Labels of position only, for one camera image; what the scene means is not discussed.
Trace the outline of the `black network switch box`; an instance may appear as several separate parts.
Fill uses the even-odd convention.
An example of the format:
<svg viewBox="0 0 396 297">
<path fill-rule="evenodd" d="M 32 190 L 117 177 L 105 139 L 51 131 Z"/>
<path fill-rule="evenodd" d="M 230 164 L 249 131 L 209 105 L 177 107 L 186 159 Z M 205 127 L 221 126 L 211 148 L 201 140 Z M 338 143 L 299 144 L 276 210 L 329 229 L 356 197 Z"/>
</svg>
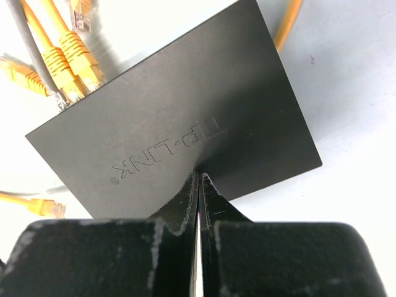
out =
<svg viewBox="0 0 396 297">
<path fill-rule="evenodd" d="M 321 166 L 256 1 L 237 1 L 27 135 L 93 218 L 144 218 L 193 171 L 233 200 Z"/>
</svg>

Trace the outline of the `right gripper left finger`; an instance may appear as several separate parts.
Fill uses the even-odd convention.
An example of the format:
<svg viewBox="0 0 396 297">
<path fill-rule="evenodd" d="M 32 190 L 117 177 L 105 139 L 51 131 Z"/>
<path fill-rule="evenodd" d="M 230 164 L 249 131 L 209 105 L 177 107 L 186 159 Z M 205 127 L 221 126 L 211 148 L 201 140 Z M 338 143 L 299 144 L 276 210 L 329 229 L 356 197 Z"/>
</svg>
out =
<svg viewBox="0 0 396 297">
<path fill-rule="evenodd" d="M 198 175 L 145 219 L 39 220 L 1 270 L 2 296 L 194 296 Z"/>
</svg>

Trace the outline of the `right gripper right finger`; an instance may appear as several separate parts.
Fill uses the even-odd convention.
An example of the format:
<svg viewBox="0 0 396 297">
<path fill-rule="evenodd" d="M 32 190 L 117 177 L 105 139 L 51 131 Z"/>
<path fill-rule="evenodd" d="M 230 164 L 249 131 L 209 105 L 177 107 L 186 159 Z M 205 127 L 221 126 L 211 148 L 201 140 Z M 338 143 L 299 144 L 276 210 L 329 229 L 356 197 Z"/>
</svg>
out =
<svg viewBox="0 0 396 297">
<path fill-rule="evenodd" d="M 368 247 L 350 225 L 253 222 L 202 173 L 205 296 L 385 296 Z"/>
</svg>

